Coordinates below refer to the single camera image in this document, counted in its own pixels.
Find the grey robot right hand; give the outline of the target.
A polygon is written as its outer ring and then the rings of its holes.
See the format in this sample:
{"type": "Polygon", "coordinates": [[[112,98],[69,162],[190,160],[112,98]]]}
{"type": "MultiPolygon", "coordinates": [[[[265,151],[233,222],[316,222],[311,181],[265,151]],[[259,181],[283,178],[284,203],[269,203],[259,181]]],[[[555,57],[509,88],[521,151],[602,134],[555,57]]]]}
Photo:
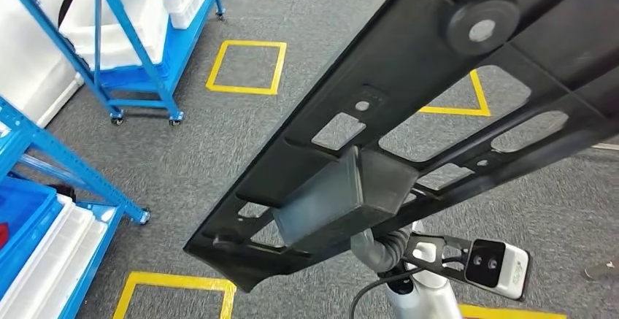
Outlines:
{"type": "Polygon", "coordinates": [[[351,236],[350,249],[353,255],[374,272],[384,272],[382,248],[374,239],[370,228],[351,236]]]}

